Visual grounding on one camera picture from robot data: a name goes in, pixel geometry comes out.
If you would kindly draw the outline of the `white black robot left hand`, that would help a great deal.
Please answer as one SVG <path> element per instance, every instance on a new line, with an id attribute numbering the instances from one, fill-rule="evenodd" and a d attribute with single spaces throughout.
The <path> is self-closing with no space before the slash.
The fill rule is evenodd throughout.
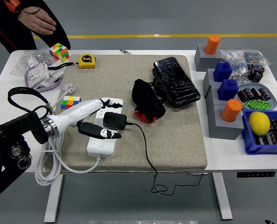
<path id="1" fill-rule="evenodd" d="M 106 107 L 117 109 L 123 107 L 123 104 L 116 98 L 86 100 L 58 115 L 48 115 L 42 123 L 46 125 L 48 137 L 52 139 L 61 137 L 68 127 L 77 127 L 80 134 L 96 139 L 120 139 L 119 133 L 92 123 L 82 122 L 83 119 Z"/>

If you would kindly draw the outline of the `person's right hand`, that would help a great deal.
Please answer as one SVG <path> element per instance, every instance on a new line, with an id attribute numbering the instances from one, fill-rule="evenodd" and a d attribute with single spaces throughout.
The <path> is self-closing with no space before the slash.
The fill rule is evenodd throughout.
<path id="1" fill-rule="evenodd" d="M 32 31 L 43 35 L 52 35 L 56 22 L 40 7 L 27 7 L 18 15 L 18 21 Z"/>

